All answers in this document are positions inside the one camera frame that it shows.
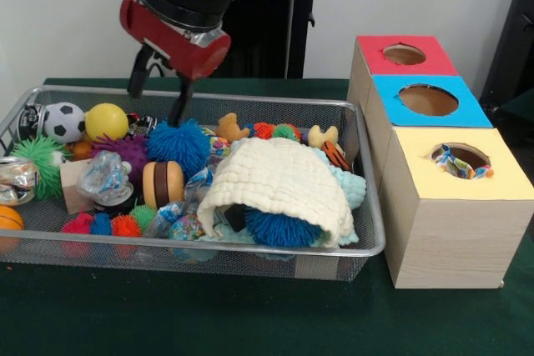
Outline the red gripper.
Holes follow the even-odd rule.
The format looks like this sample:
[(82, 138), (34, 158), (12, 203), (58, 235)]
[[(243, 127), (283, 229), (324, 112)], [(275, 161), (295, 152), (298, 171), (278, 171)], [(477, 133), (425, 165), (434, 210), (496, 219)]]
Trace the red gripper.
[(127, 93), (139, 99), (144, 90), (153, 56), (160, 56), (177, 73), (179, 96), (170, 109), (167, 123), (178, 127), (194, 93), (194, 80), (211, 75), (226, 57), (231, 39), (221, 28), (195, 32), (164, 21), (143, 0), (123, 0), (119, 12), (123, 29), (141, 43), (130, 77)]

